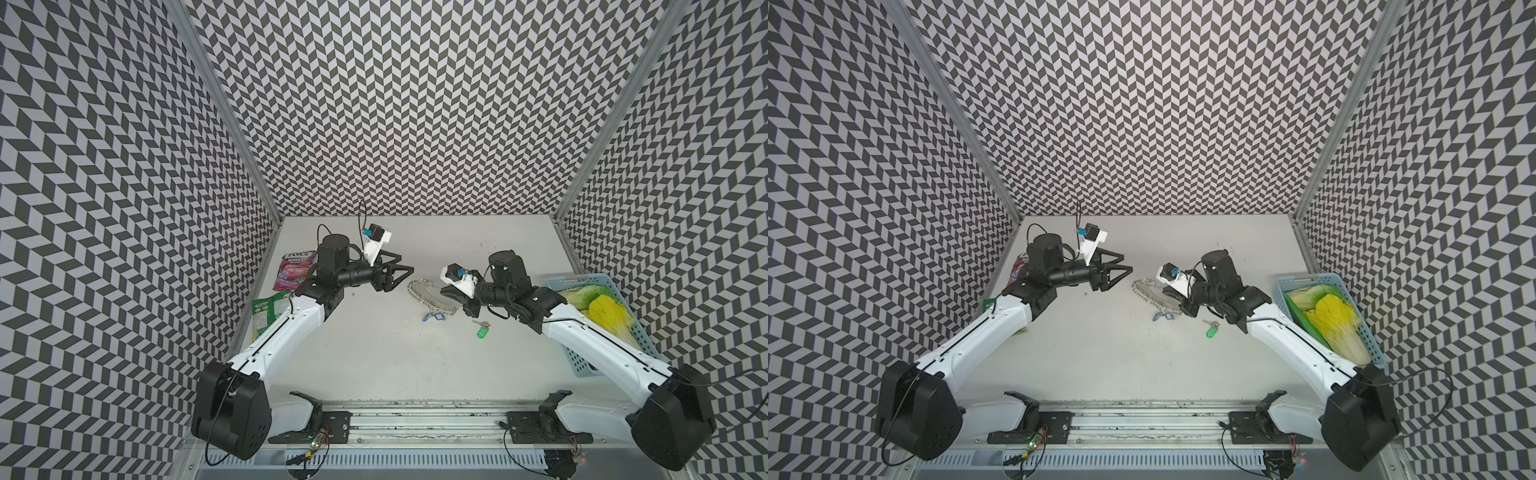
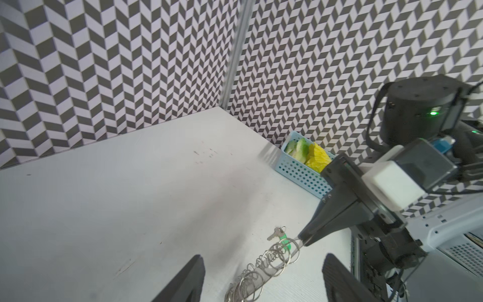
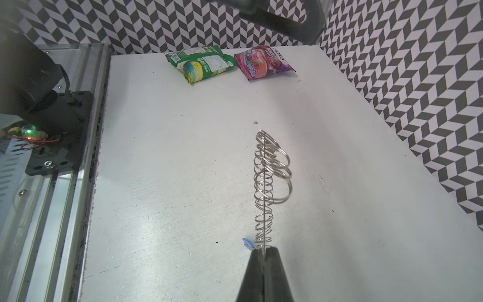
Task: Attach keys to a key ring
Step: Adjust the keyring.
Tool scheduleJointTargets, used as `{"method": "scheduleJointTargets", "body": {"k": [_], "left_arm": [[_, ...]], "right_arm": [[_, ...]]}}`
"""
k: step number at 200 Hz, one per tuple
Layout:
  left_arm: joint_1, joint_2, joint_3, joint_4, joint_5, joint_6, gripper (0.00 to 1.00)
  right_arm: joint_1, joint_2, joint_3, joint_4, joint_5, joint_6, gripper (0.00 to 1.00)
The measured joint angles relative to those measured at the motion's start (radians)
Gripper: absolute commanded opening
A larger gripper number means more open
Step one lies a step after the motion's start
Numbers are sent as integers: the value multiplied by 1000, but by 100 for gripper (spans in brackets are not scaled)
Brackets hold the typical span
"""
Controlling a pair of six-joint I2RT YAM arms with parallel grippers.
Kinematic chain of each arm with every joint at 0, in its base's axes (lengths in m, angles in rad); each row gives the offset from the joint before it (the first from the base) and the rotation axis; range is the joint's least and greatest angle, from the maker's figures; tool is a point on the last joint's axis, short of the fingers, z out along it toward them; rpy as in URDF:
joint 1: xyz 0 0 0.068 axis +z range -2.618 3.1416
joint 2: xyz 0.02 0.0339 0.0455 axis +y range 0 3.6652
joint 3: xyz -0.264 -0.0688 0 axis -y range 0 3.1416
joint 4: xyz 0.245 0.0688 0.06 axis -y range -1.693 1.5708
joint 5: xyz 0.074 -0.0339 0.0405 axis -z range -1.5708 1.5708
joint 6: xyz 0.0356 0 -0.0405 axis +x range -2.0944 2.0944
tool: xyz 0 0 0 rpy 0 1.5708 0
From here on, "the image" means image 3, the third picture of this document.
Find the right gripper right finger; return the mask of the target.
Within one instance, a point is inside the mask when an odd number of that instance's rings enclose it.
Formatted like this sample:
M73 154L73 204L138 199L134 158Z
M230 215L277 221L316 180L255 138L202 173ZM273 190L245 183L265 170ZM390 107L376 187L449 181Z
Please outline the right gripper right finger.
M279 250L270 247L264 257L264 301L294 302Z

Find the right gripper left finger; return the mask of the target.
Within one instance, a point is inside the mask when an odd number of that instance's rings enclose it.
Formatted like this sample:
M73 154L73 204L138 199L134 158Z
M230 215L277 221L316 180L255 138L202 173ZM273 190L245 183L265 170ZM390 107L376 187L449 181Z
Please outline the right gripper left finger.
M251 251L236 302L264 301L263 255L260 249Z

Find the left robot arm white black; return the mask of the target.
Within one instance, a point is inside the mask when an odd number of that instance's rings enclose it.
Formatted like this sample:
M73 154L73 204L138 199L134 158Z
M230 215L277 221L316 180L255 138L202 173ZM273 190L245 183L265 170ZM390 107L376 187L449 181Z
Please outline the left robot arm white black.
M319 44L335 1L209 1L236 45Z

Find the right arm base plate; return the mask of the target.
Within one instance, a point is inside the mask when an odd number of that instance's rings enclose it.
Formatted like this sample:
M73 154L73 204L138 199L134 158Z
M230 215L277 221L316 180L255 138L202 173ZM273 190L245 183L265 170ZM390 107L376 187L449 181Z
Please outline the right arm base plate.
M27 114L47 137L35 143L25 173L48 175L78 169L84 153L94 96L90 91L49 92Z

